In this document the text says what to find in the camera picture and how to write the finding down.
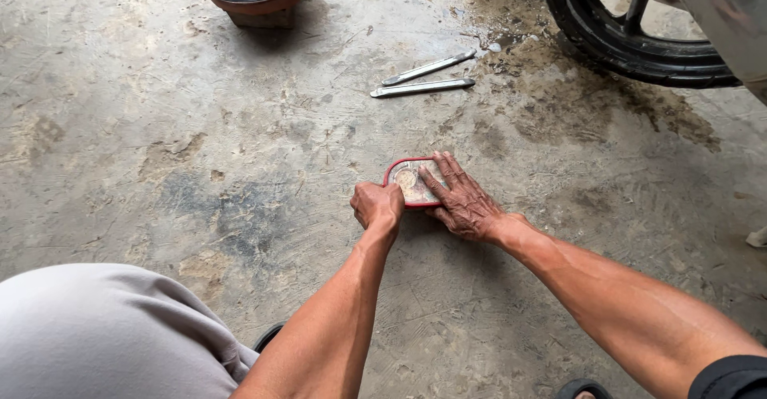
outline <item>wrinkled hand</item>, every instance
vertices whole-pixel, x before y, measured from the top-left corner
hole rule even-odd
[[[450,188],[443,187],[425,166],[418,168],[421,179],[444,206],[428,208],[427,215],[444,222],[447,228],[458,236],[487,242],[490,239],[491,226],[503,218],[506,212],[474,178],[461,169],[450,152],[434,151],[432,158]]]
[[[387,226],[397,226],[405,210],[405,197],[396,183],[382,187],[377,183],[361,182],[354,187],[354,196],[349,204],[354,208],[354,217],[362,228],[368,229],[378,221]]]

